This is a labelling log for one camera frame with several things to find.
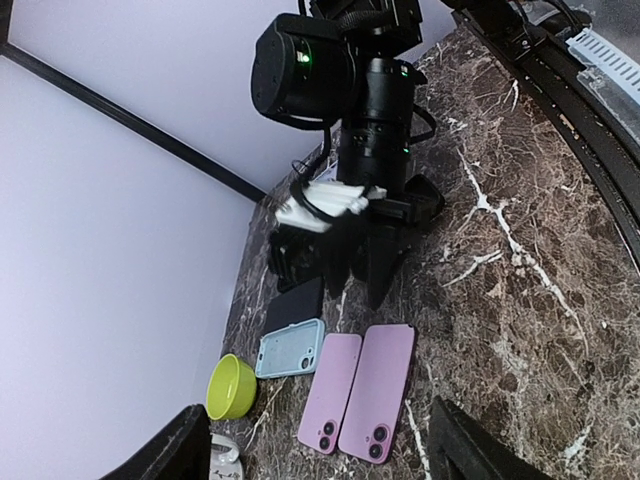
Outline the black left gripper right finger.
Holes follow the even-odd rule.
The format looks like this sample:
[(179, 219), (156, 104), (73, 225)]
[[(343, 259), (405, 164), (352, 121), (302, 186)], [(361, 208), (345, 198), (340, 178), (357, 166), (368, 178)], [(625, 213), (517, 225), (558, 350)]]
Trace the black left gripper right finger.
[(433, 479), (550, 479), (441, 396), (431, 404), (428, 459)]

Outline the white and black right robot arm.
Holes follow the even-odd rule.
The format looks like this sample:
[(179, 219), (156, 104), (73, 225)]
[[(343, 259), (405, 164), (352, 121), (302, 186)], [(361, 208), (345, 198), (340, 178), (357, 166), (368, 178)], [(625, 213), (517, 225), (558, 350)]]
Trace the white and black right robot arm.
[(403, 59), (422, 40), (422, 20), (415, 1), (309, 1), (257, 40), (256, 110), (323, 135), (275, 213), (269, 267), (280, 291), (321, 277), (339, 296), (353, 278), (377, 309), (442, 211), (433, 183), (407, 173), (411, 147), (436, 131), (414, 100), (426, 77)]

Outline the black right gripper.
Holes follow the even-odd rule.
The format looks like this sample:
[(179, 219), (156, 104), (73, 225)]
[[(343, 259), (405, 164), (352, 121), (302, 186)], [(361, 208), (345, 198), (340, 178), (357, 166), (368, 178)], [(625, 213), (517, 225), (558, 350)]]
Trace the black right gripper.
[(324, 233), (277, 226), (269, 237), (268, 266), (285, 293), (322, 277), (340, 295), (350, 276), (365, 285), (367, 305), (378, 310), (415, 239), (415, 201), (385, 198), (360, 215), (349, 215)]

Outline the black right corner post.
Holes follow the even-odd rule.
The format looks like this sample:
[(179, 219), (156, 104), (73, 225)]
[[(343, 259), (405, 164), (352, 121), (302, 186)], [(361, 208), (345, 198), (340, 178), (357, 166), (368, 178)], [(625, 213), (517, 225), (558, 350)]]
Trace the black right corner post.
[(196, 170), (220, 182), (242, 197), (254, 203), (259, 203), (267, 197), (265, 191), (241, 178), (222, 164), (165, 133), (153, 124), (63, 74), (59, 70), (47, 65), (15, 45), (10, 43), (4, 44), (1, 47), (1, 55), (76, 100), (116, 121), (126, 129), (138, 134), (143, 139), (170, 153)]

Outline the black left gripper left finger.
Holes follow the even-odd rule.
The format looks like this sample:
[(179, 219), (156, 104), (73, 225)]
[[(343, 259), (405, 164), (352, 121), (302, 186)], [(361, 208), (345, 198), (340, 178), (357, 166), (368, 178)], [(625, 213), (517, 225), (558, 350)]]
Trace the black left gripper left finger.
[(210, 472), (211, 433), (205, 407), (185, 407), (104, 480), (201, 479)]

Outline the white patterned mug orange inside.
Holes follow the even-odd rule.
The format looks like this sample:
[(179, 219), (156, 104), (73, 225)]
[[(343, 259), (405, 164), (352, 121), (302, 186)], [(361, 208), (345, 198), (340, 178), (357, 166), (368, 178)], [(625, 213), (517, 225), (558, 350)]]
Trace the white patterned mug orange inside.
[(212, 434), (209, 479), (243, 480), (244, 478), (238, 445), (226, 436)]

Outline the black front table rail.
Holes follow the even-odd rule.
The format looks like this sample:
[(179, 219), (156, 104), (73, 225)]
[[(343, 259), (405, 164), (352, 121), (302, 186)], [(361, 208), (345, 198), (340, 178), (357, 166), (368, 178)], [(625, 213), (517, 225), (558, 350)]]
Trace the black front table rail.
[(639, 262), (639, 143), (579, 81), (586, 71), (560, 35), (519, 1), (449, 1), (453, 17), (486, 46), (559, 129)]

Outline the lime green plastic bowl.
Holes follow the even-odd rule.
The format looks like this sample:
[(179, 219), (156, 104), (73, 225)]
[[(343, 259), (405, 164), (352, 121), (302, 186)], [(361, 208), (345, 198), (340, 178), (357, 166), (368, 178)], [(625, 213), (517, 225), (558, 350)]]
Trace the lime green plastic bowl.
[(256, 392), (257, 378), (252, 367), (236, 355), (226, 354), (209, 380), (207, 413), (214, 421), (239, 419), (252, 408)]

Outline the black phone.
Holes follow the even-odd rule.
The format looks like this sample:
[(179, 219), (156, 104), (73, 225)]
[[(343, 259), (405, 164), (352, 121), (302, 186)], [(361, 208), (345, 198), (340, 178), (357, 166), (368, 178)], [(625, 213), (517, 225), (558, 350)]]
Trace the black phone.
[(374, 465), (387, 460), (414, 343), (415, 329), (408, 324), (367, 329), (338, 438), (340, 451)]
[(274, 298), (267, 309), (263, 334), (322, 315), (324, 280), (309, 280)]

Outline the light blue phone case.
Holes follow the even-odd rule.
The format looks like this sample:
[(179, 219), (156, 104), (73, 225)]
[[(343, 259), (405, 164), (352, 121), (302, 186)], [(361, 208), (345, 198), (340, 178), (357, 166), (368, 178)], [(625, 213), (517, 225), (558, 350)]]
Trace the light blue phone case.
[(256, 377), (266, 380), (314, 373), (325, 328), (322, 319), (313, 318), (266, 334), (260, 341)]

